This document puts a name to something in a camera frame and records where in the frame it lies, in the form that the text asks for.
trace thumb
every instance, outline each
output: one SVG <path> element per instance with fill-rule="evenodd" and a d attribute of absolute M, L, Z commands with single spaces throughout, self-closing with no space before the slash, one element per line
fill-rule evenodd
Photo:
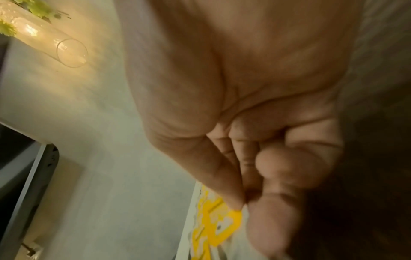
<path fill-rule="evenodd" d="M 151 144 L 176 161 L 235 210 L 245 203 L 241 174 L 207 136 L 169 138 L 146 131 Z"/>

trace clear glass cylinder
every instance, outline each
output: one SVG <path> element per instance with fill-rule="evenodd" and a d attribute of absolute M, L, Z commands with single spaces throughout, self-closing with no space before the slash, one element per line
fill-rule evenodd
<path fill-rule="evenodd" d="M 9 0 L 0 0 L 0 18 L 15 26 L 15 38 L 64 65 L 78 68 L 86 63 L 88 52 L 83 43 Z"/>

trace hand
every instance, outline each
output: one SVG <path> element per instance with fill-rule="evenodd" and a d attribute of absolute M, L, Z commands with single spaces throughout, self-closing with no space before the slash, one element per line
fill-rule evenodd
<path fill-rule="evenodd" d="M 335 100 L 359 0 L 116 0 L 150 142 L 283 253 L 343 149 Z"/>

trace green leaf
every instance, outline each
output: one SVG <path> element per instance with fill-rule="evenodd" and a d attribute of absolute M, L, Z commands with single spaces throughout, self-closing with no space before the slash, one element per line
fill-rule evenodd
<path fill-rule="evenodd" d="M 53 9 L 41 0 L 23 0 L 27 3 L 27 7 L 35 16 L 40 18 L 48 17 Z"/>
<path fill-rule="evenodd" d="M 6 36 L 15 36 L 17 29 L 16 27 L 14 27 L 14 25 L 6 23 L 2 19 L 0 19 L 0 33 Z"/>

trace white table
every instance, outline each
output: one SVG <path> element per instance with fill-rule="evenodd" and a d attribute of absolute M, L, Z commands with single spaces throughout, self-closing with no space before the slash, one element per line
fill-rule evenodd
<path fill-rule="evenodd" d="M 26 241 L 44 260 L 171 259 L 194 181 L 144 137 L 122 66 L 110 0 L 54 0 L 89 63 L 70 69 L 13 42 L 0 83 L 0 120 L 49 140 L 61 158 Z"/>

